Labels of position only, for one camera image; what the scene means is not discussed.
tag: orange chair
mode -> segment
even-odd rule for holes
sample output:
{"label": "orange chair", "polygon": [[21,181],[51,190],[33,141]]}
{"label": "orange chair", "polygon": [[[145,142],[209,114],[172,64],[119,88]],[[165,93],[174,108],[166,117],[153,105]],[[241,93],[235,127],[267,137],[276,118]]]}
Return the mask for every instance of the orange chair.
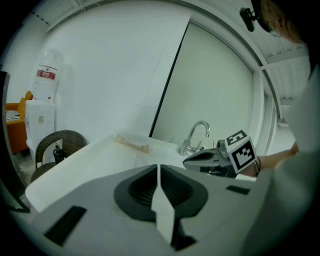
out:
{"label": "orange chair", "polygon": [[12,153],[18,153],[26,150],[27,146],[27,132],[25,125],[26,101],[32,100],[33,95],[31,91],[27,91],[24,98],[21,98],[19,103],[7,103],[5,110],[15,110],[20,114],[20,119],[9,121],[6,123],[8,138],[11,146]]}

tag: wicker chair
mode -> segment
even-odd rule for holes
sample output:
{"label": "wicker chair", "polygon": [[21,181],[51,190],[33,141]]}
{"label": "wicker chair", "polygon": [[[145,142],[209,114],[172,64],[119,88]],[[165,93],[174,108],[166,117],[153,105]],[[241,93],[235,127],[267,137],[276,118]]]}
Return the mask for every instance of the wicker chair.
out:
{"label": "wicker chair", "polygon": [[31,183],[56,165],[55,162],[49,162],[42,164],[39,168],[37,167],[38,163],[43,162],[45,150],[52,143],[55,143],[61,139],[62,150],[65,158],[71,156],[73,153],[87,145],[85,138],[73,130],[59,130],[43,138],[35,150],[35,171],[31,176]]}

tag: chrome faucet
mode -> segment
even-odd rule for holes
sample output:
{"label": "chrome faucet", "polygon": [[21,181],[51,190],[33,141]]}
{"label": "chrome faucet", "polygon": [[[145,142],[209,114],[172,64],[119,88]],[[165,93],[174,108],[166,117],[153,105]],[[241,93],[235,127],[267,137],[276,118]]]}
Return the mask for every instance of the chrome faucet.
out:
{"label": "chrome faucet", "polygon": [[183,144],[182,144],[182,147],[180,148],[179,150],[179,154],[184,156],[187,152],[187,150],[190,150],[192,152],[197,152],[200,147],[201,147],[201,141],[200,143],[198,144],[197,147],[190,147],[190,140],[191,140],[191,137],[194,135],[194,132],[195,132],[195,129],[199,126],[199,125],[204,125],[205,126],[205,136],[206,137],[209,137],[210,136],[210,125],[206,122],[206,121],[198,121],[194,124],[194,126],[191,128],[191,131],[188,135],[188,137],[184,140]]}

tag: white countertop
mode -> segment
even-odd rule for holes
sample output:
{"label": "white countertop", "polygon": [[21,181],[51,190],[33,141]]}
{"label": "white countertop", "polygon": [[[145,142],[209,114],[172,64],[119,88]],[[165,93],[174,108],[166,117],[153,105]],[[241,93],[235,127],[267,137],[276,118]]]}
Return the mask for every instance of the white countertop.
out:
{"label": "white countertop", "polygon": [[[114,142],[117,134],[136,145],[149,145],[146,154]],[[77,151],[32,182],[25,195],[40,213],[53,202],[90,180],[146,165],[164,164],[184,168],[188,156],[178,153],[178,146],[150,137],[112,131],[104,139]]]}

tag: red label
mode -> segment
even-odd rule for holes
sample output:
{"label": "red label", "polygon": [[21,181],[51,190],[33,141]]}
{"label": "red label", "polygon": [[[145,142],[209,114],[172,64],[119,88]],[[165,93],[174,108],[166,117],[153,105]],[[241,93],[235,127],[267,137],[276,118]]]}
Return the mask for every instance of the red label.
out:
{"label": "red label", "polygon": [[36,73],[36,75],[38,77],[49,78],[49,79],[52,79],[52,80],[55,80],[55,78],[56,78],[56,74],[55,73],[47,72],[47,71],[40,70],[40,69],[38,69],[38,72]]}

